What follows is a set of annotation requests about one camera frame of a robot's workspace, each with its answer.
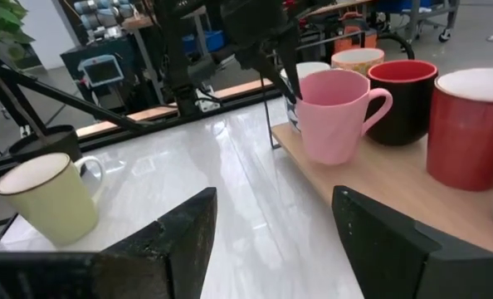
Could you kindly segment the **yellow patterned mug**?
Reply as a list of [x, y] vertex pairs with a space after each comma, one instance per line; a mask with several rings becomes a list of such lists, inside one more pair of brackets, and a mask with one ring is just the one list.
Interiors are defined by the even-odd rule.
[[372, 66], [384, 62], [385, 53], [378, 48], [356, 48], [339, 51], [332, 55], [333, 68], [357, 71], [366, 76]]

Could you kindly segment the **wooden table side board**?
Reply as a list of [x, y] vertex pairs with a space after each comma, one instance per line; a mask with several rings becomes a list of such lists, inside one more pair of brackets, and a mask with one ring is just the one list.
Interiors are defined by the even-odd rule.
[[[230, 101], [233, 96], [239, 96], [241, 93], [246, 93], [247, 91], [259, 90], [261, 88], [261, 83], [262, 82], [260, 80], [255, 80], [244, 84], [240, 84], [239, 86], [234, 86], [219, 91], [214, 91], [212, 95], [216, 96], [219, 100], [223, 102]], [[273, 87], [272, 82], [267, 79], [265, 79], [263, 83], [264, 83], [264, 87]], [[137, 113], [133, 113], [132, 115], [129, 115], [129, 118], [135, 121], [151, 120], [151, 119], [157, 119], [161, 116], [174, 115], [177, 112], [178, 112], [177, 106], [173, 104], [172, 108], [156, 107], [148, 110], [143, 110]], [[109, 121], [101, 121], [97, 124], [88, 125], [86, 127], [79, 128], [76, 130], [76, 133], [79, 137], [84, 137], [87, 135], [93, 135], [98, 132], [113, 129], [116, 127], [117, 125]]]

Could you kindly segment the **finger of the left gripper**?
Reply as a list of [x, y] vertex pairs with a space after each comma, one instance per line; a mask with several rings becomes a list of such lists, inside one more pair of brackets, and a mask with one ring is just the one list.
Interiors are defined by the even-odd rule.
[[296, 48], [299, 44], [298, 27], [290, 27], [282, 33], [279, 39], [277, 54], [283, 62], [287, 78], [290, 83], [290, 89], [293, 92], [295, 100], [301, 100], [300, 80], [296, 69], [297, 54]]
[[276, 71], [275, 67], [266, 59], [259, 51], [250, 51], [248, 54], [248, 63], [251, 68], [258, 71], [262, 76], [266, 77], [280, 92], [295, 104], [296, 98], [289, 86], [281, 79], [281, 76]]

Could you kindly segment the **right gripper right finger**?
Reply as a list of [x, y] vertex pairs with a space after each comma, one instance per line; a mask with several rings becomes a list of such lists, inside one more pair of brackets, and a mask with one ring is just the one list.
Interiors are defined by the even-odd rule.
[[493, 299], [493, 252], [347, 186], [331, 208], [365, 299]]

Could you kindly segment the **wooden shelf black frame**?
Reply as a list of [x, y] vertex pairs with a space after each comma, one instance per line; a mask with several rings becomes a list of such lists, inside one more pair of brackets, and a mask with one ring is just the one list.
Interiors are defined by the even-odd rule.
[[273, 126], [271, 134], [325, 204], [331, 204], [334, 186], [344, 185], [493, 252], [493, 189], [470, 192], [436, 181], [425, 170], [425, 140], [404, 147], [362, 141], [350, 162], [328, 166], [308, 158], [301, 136], [290, 124]]

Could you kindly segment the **red mug white interior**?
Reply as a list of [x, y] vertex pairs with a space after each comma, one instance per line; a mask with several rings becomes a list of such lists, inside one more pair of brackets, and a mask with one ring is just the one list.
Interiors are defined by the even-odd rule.
[[435, 80], [427, 172], [455, 189], [493, 189], [493, 67]]

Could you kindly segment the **black mug red interior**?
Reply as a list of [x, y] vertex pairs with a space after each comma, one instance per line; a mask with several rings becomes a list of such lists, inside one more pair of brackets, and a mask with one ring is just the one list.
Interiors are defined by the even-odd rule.
[[419, 60], [387, 61], [368, 71], [372, 88], [383, 88], [393, 96], [389, 112], [367, 136], [388, 146], [410, 145], [428, 132], [434, 81], [438, 68]]

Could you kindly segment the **orange vacuum cleaner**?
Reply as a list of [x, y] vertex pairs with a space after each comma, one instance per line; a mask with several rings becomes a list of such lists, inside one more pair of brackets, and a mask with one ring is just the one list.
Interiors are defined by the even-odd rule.
[[359, 12], [347, 12], [339, 18], [334, 41], [334, 53], [360, 47], [375, 48], [378, 33]]

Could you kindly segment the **green potted plant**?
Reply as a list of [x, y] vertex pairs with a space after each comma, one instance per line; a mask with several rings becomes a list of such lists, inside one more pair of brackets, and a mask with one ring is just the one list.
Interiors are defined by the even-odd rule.
[[18, 0], [0, 0], [0, 57], [20, 60], [26, 55], [24, 46], [35, 41], [22, 30], [27, 14]]

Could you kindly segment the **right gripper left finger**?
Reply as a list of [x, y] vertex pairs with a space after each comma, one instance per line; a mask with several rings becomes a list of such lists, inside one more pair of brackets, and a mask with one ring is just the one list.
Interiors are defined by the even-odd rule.
[[216, 222], [207, 187], [100, 252], [0, 252], [0, 299], [199, 299]]

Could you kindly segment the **grey wheeled cart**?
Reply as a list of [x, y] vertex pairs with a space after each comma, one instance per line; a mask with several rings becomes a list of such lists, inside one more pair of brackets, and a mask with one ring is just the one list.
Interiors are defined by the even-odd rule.
[[[461, 0], [375, 0], [373, 10], [385, 16], [385, 32], [403, 32], [402, 37], [408, 43], [420, 38], [424, 26], [434, 29], [441, 27], [438, 41], [445, 43], [452, 37], [460, 2]], [[404, 25], [394, 26], [391, 22], [392, 15], [407, 17], [408, 21]]]

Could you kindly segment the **pale green mug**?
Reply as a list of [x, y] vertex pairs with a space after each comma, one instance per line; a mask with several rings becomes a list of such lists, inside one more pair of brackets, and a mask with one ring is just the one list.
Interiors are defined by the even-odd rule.
[[[81, 179], [87, 163], [96, 164], [100, 171], [94, 194]], [[0, 195], [49, 241], [65, 246], [84, 237], [99, 222], [96, 205], [105, 177], [105, 166], [94, 156], [72, 161], [62, 152], [44, 154], [4, 174]]]

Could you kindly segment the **black aluminium table frame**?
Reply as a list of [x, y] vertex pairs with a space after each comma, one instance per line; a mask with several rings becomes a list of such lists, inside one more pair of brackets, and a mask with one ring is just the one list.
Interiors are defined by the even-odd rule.
[[82, 100], [55, 87], [39, 81], [34, 76], [29, 76], [22, 71], [15, 71], [6, 65], [0, 65], [0, 100], [9, 104], [13, 110], [23, 109], [19, 117], [25, 120], [33, 129], [32, 138], [38, 135], [48, 135], [49, 128], [39, 119], [39, 116], [30, 106], [24, 95], [15, 96], [13, 90], [21, 86], [42, 94], [54, 101], [70, 106], [86, 114], [92, 115], [101, 121], [103, 125], [111, 124], [107, 129], [97, 129], [91, 133], [85, 133], [76, 138], [75, 144], [80, 147], [80, 152], [117, 144], [126, 140], [138, 138], [169, 128], [177, 127], [197, 120], [203, 120], [211, 116], [220, 115], [229, 111], [259, 104], [275, 99], [281, 93], [269, 81], [255, 81], [254, 86], [242, 85], [242, 91], [234, 91], [229, 96], [222, 98], [221, 107], [209, 112], [198, 112], [193, 115], [183, 116], [175, 105], [161, 105], [155, 115], [145, 116], [141, 120], [133, 120], [124, 115], [100, 108], [97, 105]]

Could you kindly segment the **pink mug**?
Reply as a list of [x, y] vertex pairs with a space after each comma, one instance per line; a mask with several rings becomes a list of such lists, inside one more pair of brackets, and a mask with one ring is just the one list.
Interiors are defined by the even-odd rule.
[[308, 157], [320, 164], [349, 162], [359, 141], [392, 108], [393, 96], [364, 75], [333, 69], [300, 81], [296, 114]]

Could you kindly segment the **blue plastic bin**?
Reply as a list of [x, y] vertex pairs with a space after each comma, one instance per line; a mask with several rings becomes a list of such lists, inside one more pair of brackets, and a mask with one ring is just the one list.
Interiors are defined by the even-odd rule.
[[[210, 52], [217, 51], [224, 47], [223, 31], [205, 31], [206, 46]], [[183, 50], [186, 54], [200, 52], [198, 39], [193, 35], [188, 35], [182, 38]]]

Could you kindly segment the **white-framed tablet screen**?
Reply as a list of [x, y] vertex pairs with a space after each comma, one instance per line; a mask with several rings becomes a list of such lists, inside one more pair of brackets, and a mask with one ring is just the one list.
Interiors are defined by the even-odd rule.
[[92, 87], [109, 85], [124, 79], [124, 73], [114, 55], [102, 55], [81, 61], [78, 70], [84, 73]]

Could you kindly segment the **white mug blue pattern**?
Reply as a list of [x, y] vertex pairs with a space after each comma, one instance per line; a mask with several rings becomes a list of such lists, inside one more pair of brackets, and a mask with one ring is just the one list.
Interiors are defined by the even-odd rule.
[[[320, 72], [320, 71], [327, 71], [330, 70], [331, 67], [329, 64], [325, 62], [319, 62], [319, 61], [308, 61], [308, 62], [301, 62], [296, 65], [296, 70], [297, 70], [297, 75], [299, 79], [303, 79], [306, 76]], [[286, 71], [284, 68], [281, 69], [280, 71], [280, 76], [282, 80], [288, 85], [290, 88], [290, 81], [288, 78], [288, 75], [286, 74]], [[293, 129], [294, 132], [300, 133], [300, 126], [298, 122], [298, 117], [295, 113], [295, 104], [292, 104], [287, 96], [285, 96], [286, 100], [286, 114], [288, 121], [290, 123], [291, 129]]]

